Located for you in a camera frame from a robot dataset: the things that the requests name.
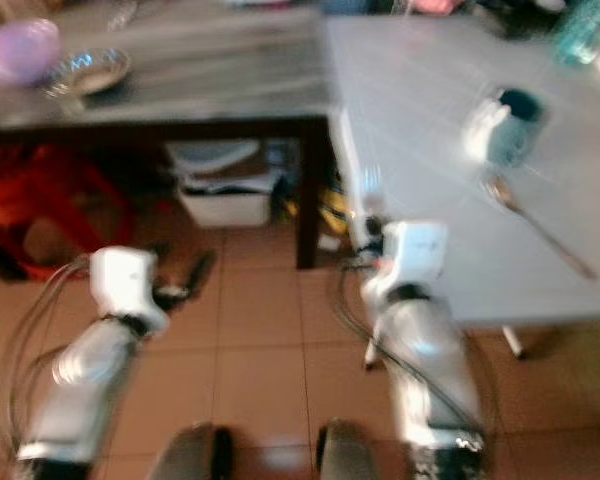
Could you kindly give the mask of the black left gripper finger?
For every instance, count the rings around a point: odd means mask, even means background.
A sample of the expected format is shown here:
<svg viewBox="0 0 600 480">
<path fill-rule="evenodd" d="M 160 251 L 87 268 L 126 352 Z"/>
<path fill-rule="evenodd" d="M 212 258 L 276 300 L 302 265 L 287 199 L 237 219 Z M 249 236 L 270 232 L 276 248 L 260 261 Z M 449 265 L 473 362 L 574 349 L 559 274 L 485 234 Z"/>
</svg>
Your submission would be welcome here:
<svg viewBox="0 0 600 480">
<path fill-rule="evenodd" d="M 189 275 L 187 275 L 185 282 L 186 298 L 196 298 L 199 296 L 205 284 L 208 283 L 210 274 L 216 268 L 216 261 L 216 251 L 207 250 L 200 252 L 200 255 L 196 257 L 196 261 L 190 269 Z"/>
</svg>

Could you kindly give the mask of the yellow and black bag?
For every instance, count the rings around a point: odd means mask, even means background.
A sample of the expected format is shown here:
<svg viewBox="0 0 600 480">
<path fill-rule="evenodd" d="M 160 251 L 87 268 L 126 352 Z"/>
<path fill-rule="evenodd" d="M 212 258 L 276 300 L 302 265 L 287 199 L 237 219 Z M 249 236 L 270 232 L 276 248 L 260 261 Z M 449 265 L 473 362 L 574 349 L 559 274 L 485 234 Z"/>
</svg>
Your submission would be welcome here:
<svg viewBox="0 0 600 480">
<path fill-rule="evenodd" d="M 329 180 L 320 192 L 320 215 L 337 236 L 350 236 L 349 198 L 340 180 Z"/>
</svg>

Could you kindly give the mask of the white plastic storage box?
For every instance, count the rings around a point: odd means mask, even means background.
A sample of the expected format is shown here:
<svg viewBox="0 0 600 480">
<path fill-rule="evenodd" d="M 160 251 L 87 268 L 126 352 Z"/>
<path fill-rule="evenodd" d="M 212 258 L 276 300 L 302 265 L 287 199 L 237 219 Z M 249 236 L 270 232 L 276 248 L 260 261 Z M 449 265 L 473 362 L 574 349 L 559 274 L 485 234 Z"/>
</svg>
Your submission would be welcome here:
<svg viewBox="0 0 600 480">
<path fill-rule="evenodd" d="M 167 143 L 175 195 L 199 227 L 253 228 L 271 221 L 285 170 L 259 140 Z"/>
</svg>

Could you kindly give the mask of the long metal spoon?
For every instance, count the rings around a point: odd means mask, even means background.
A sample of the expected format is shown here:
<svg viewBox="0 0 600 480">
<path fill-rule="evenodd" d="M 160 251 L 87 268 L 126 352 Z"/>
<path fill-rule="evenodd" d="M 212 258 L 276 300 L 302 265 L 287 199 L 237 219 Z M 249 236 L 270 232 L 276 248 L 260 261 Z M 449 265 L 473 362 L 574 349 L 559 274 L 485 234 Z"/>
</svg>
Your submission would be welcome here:
<svg viewBox="0 0 600 480">
<path fill-rule="evenodd" d="M 571 270 L 574 270 L 576 274 L 583 276 L 583 278 L 589 280 L 589 282 L 596 282 L 598 279 L 596 271 L 594 271 L 582 257 L 576 255 L 573 250 L 570 250 L 564 242 L 561 242 L 550 229 L 543 227 L 538 220 L 534 219 L 529 212 L 523 209 L 523 206 L 519 204 L 518 198 L 516 198 L 514 191 L 512 191 L 512 187 L 507 183 L 504 175 L 488 173 L 483 180 L 483 187 L 498 205 L 509 210 L 512 214 L 518 215 L 521 220 L 524 220 L 525 223 L 541 237 L 542 241 L 546 242 L 547 246 L 550 247 Z"/>
</svg>

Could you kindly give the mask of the grey left robot leg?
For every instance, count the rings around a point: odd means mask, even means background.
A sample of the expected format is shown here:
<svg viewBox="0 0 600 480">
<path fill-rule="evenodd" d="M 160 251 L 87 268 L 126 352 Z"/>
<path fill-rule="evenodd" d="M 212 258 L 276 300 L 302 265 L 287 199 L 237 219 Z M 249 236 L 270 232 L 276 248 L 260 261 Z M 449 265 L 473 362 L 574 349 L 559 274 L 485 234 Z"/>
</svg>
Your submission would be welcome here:
<svg viewBox="0 0 600 480">
<path fill-rule="evenodd" d="M 230 480 L 230 430 L 203 422 L 173 436 L 145 480 Z"/>
</svg>

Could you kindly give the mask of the grey robot leg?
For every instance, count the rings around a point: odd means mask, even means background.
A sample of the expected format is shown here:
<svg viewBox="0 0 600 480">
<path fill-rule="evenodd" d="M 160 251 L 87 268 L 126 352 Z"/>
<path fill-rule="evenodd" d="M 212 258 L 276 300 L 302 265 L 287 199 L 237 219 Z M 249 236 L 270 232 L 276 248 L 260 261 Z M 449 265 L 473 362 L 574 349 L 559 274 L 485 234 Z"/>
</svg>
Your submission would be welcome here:
<svg viewBox="0 0 600 480">
<path fill-rule="evenodd" d="M 145 480 L 230 480 L 230 430 L 203 422 L 173 436 Z"/>
<path fill-rule="evenodd" d="M 319 480 L 381 480 L 372 448 L 354 422 L 329 420 L 318 431 L 317 442 Z"/>
</svg>

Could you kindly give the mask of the white and teal mug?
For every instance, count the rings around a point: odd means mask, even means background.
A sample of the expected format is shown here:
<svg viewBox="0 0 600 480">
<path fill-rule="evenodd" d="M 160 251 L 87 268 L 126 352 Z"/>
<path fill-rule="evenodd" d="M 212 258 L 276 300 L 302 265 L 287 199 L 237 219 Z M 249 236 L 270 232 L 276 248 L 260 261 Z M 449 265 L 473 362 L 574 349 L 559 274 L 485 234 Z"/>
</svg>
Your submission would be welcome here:
<svg viewBox="0 0 600 480">
<path fill-rule="evenodd" d="M 498 169 L 523 165 L 548 116 L 547 102 L 527 90 L 500 86 L 483 92 L 463 125 L 466 159 Z"/>
</svg>

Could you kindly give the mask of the red plastic stool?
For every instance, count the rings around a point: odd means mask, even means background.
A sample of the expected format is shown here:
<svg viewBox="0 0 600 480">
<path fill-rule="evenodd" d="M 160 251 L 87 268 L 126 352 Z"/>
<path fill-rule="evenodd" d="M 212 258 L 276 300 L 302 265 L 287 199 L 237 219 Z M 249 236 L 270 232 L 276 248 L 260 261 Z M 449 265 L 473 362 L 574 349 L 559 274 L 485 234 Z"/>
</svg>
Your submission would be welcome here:
<svg viewBox="0 0 600 480">
<path fill-rule="evenodd" d="M 75 198 L 90 189 L 102 193 L 120 212 L 120 225 L 107 239 L 94 229 Z M 135 209 L 120 189 L 85 156 L 63 146 L 0 146 L 0 248 L 30 278 L 44 282 L 53 266 L 35 264 L 24 242 L 36 220 L 48 220 L 73 246 L 91 253 L 134 237 Z"/>
</svg>

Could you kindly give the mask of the white folding table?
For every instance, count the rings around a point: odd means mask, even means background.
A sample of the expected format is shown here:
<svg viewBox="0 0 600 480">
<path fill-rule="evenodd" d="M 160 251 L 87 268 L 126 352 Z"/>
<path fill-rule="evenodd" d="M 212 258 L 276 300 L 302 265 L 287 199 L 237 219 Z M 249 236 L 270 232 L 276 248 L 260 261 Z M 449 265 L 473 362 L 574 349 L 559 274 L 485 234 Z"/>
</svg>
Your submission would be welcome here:
<svg viewBox="0 0 600 480">
<path fill-rule="evenodd" d="M 600 73 L 557 63 L 542 42 L 498 40 L 468 18 L 333 15 L 320 33 L 352 220 L 445 224 L 434 288 L 457 324 L 600 321 Z M 507 183 L 596 279 L 576 274 L 498 204 L 484 188 L 487 164 L 466 151 L 466 119 L 507 87 L 547 111 L 532 154 Z"/>
</svg>

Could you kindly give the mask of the grey right robot leg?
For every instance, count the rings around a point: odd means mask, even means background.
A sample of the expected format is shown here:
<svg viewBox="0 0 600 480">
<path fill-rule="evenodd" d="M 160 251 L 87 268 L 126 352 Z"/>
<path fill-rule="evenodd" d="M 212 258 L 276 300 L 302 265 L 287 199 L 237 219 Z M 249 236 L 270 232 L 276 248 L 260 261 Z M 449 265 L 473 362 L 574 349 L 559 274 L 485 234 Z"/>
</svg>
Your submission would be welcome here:
<svg viewBox="0 0 600 480">
<path fill-rule="evenodd" d="M 329 420 L 318 431 L 317 442 L 319 480 L 381 480 L 372 448 L 354 422 Z"/>
</svg>

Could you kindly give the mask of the shallow metal dish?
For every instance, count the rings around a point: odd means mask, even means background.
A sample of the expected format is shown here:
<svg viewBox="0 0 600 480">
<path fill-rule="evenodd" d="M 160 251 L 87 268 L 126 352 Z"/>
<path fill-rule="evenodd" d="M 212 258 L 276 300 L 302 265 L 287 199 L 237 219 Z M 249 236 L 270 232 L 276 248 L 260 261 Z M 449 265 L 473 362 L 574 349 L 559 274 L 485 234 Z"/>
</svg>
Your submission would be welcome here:
<svg viewBox="0 0 600 480">
<path fill-rule="evenodd" d="M 67 55 L 50 68 L 43 91 L 50 96 L 88 96 L 118 86 L 131 70 L 131 58 L 116 47 L 90 47 Z"/>
</svg>

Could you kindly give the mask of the pink object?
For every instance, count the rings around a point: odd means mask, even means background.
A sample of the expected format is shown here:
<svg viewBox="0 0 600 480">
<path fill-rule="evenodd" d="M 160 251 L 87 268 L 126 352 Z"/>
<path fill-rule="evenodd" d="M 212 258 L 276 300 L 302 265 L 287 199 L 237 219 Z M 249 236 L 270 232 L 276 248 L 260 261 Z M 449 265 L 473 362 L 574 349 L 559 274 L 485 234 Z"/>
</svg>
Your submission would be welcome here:
<svg viewBox="0 0 600 480">
<path fill-rule="evenodd" d="M 464 0 L 399 0 L 402 14 L 423 14 L 429 17 L 447 17 L 455 12 Z"/>
</svg>

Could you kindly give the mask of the purple plastic bowl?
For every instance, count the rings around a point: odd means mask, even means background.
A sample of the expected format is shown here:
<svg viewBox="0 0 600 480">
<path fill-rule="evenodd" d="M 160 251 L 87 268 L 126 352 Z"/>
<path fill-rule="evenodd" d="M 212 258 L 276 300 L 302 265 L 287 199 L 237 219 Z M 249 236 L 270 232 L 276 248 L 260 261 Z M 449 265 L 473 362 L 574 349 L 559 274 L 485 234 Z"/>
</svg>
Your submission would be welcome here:
<svg viewBox="0 0 600 480">
<path fill-rule="evenodd" d="M 30 86 L 61 59 L 61 29 L 48 19 L 16 20 L 0 26 L 0 84 Z"/>
</svg>

